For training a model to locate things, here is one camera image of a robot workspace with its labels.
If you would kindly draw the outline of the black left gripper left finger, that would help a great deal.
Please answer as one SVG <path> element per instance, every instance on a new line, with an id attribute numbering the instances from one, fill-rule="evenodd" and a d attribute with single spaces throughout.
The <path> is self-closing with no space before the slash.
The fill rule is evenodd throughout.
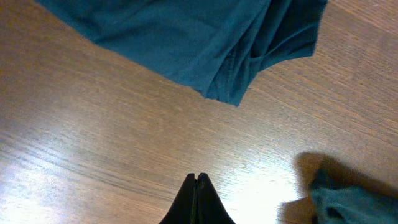
<path id="1" fill-rule="evenodd" d="M 196 219 L 195 174 L 188 174 L 160 224 L 193 224 Z"/>

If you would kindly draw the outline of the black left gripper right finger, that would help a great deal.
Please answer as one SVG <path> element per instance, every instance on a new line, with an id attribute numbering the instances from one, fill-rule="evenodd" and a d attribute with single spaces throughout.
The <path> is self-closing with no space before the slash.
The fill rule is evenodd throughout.
<path id="1" fill-rule="evenodd" d="M 205 173 L 201 173 L 197 178 L 195 206 L 197 224 L 235 224 Z"/>

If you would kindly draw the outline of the dark green t-shirt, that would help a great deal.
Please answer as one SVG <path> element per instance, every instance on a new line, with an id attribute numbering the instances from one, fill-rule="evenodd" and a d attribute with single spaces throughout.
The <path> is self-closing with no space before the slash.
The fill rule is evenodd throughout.
<path id="1" fill-rule="evenodd" d="M 397 199 L 344 186 L 319 169 L 310 184 L 315 224 L 397 224 Z"/>

